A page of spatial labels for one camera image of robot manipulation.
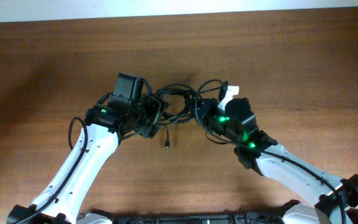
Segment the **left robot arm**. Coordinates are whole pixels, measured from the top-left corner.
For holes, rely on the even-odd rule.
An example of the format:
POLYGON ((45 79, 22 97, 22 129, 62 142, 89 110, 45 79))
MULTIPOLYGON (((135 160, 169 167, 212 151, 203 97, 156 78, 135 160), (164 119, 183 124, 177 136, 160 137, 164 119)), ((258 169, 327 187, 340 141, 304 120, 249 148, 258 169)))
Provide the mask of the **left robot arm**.
POLYGON ((100 169, 123 140, 152 138, 168 103, 144 78, 120 73, 114 91, 103 95, 84 118, 65 162, 29 207, 16 205, 8 223, 75 223, 81 204, 100 169))

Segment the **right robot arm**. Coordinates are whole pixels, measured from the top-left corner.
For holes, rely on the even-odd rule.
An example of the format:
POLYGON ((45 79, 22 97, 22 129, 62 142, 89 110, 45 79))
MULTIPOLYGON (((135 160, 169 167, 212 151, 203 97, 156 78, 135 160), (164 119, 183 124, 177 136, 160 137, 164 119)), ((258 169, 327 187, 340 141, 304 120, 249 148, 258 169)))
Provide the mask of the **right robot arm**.
POLYGON ((294 202, 282 223, 358 223, 358 174, 348 179, 312 166, 259 129, 247 98, 193 99, 195 120, 221 142, 233 144, 239 162, 305 200, 294 202))

